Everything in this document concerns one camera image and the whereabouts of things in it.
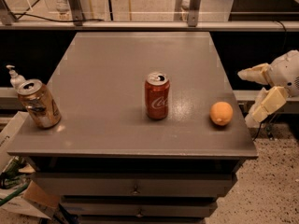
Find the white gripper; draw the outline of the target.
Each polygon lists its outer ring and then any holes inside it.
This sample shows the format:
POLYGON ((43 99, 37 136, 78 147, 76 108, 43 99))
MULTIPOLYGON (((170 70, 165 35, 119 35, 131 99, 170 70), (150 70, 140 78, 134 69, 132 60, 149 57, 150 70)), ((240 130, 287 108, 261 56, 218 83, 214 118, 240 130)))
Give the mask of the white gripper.
POLYGON ((291 97, 299 95, 299 51, 290 50, 277 57, 273 62, 261 63, 251 68, 243 69, 237 75, 246 81, 256 82, 272 87, 262 88, 245 122, 249 128, 258 128, 271 114, 286 104, 288 94, 291 97))

